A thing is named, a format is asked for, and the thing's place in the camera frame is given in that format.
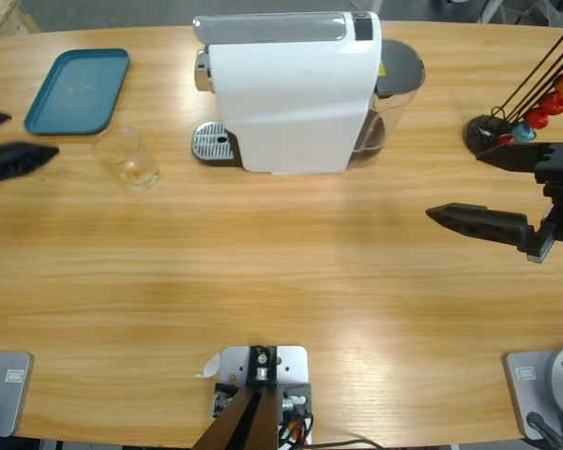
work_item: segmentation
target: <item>gray mount plate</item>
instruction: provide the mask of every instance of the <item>gray mount plate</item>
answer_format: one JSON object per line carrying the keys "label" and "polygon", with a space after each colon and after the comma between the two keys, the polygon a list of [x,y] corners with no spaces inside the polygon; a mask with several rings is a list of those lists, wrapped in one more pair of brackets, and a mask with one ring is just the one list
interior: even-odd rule
{"label": "gray mount plate", "polygon": [[19,426],[32,365],[29,353],[0,352],[0,437]]}
{"label": "gray mount plate", "polygon": [[557,433],[563,435],[563,416],[550,387],[550,373],[559,352],[521,352],[507,355],[508,378],[518,416],[520,431],[531,440],[542,439],[527,423],[527,415],[536,412]]}

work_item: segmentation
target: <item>cable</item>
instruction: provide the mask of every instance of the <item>cable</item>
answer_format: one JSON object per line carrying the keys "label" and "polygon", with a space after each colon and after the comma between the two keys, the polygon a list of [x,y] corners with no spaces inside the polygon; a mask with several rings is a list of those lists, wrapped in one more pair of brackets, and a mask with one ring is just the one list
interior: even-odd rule
{"label": "cable", "polygon": [[351,441],[343,441],[343,442],[328,442],[328,443],[317,443],[317,444],[306,444],[299,448],[328,448],[328,447],[345,447],[346,445],[356,445],[357,443],[365,443],[373,448],[378,450],[386,450],[386,448],[382,447],[379,443],[370,441],[369,439],[353,439]]}
{"label": "cable", "polygon": [[563,450],[563,436],[552,429],[540,414],[531,412],[527,415],[526,421],[542,436],[550,448]]}
{"label": "cable", "polygon": [[[279,431],[279,442],[278,448],[283,448],[285,445],[290,445],[290,450],[302,450],[302,449],[325,449],[333,447],[345,447],[348,445],[356,445],[363,443],[369,445],[377,450],[387,450],[380,444],[371,441],[369,439],[352,439],[349,441],[342,442],[328,442],[328,443],[307,443],[307,438],[311,435],[312,425],[314,424],[314,416],[312,413],[293,414],[288,420],[286,420],[280,428]],[[292,441],[293,436],[299,430],[298,438]]]}
{"label": "cable", "polygon": [[481,6],[481,9],[479,10],[479,14],[478,14],[478,23],[481,23],[481,15],[484,12],[484,9],[486,9],[486,7],[488,6],[488,2],[490,0],[484,0],[484,4]]}

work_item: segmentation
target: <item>wooden table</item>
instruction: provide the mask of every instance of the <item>wooden table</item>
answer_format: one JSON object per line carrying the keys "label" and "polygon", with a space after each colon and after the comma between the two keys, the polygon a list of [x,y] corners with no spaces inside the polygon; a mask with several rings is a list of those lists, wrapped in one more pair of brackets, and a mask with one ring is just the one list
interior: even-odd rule
{"label": "wooden table", "polygon": [[[374,164],[341,175],[210,168],[190,136],[217,119],[194,88],[188,27],[0,38],[0,142],[61,155],[0,183],[0,350],[36,357],[20,434],[192,445],[214,382],[194,375],[228,345],[301,344],[318,442],[384,445],[519,436],[501,357],[563,346],[563,244],[536,265],[462,237],[425,209],[454,201],[547,206],[533,176],[477,163],[461,127],[499,104],[561,30],[386,23],[427,81]],[[124,47],[112,125],[138,128],[161,167],[120,188],[93,137],[39,138],[23,118],[54,58]],[[563,114],[539,140],[563,141]]]}

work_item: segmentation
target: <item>glass cup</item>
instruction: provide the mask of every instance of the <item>glass cup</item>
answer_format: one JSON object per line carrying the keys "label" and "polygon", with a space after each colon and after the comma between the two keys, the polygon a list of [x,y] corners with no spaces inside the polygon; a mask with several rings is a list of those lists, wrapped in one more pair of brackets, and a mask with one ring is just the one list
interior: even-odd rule
{"label": "glass cup", "polygon": [[94,156],[127,187],[142,190],[159,179],[159,166],[137,129],[112,127],[98,136]]}

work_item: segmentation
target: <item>plastic tray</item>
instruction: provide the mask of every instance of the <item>plastic tray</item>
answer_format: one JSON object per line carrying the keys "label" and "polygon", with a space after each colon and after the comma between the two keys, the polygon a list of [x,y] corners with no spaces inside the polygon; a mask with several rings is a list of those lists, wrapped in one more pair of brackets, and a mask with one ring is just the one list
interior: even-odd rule
{"label": "plastic tray", "polygon": [[32,134],[94,134],[105,129],[128,66],[129,54],[123,49],[62,53],[25,117],[25,128]]}

